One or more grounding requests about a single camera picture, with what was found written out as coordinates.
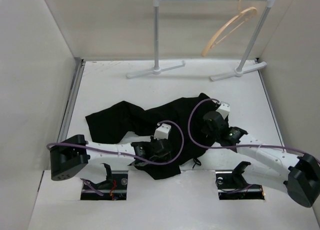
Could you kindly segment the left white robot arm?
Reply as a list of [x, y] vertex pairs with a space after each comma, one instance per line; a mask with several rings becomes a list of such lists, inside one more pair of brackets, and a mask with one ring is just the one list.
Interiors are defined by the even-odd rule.
[[84, 135], [78, 134], [47, 147], [53, 181], [82, 178], [105, 190], [112, 185], [111, 171], [137, 169], [155, 180], [181, 172], [179, 165], [172, 161], [174, 151], [167, 139], [103, 144], [87, 141]]

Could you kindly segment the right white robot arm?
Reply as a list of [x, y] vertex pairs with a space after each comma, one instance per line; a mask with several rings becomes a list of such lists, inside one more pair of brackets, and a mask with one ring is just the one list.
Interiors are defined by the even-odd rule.
[[249, 161], [240, 162], [226, 176], [218, 173], [216, 184], [232, 193], [250, 185], [260, 185], [281, 191], [297, 204], [310, 208], [320, 195], [320, 164], [309, 153], [296, 155], [266, 146], [247, 131], [230, 127], [227, 118], [218, 111], [203, 117], [202, 131], [214, 137], [222, 147], [250, 157], [261, 166]]

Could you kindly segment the black trousers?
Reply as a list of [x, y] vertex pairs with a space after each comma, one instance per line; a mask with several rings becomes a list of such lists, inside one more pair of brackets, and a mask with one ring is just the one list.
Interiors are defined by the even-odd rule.
[[216, 140], [202, 133], [203, 116], [215, 111], [218, 105], [209, 96], [200, 93], [197, 97], [181, 97], [164, 105], [143, 109], [127, 101], [121, 101], [107, 109], [85, 117], [93, 142], [118, 144], [127, 132], [138, 136], [152, 136], [157, 123], [172, 121], [180, 129], [173, 127], [169, 141], [173, 155], [179, 151], [174, 162], [180, 167], [187, 161], [201, 157], [205, 147], [211, 147]]

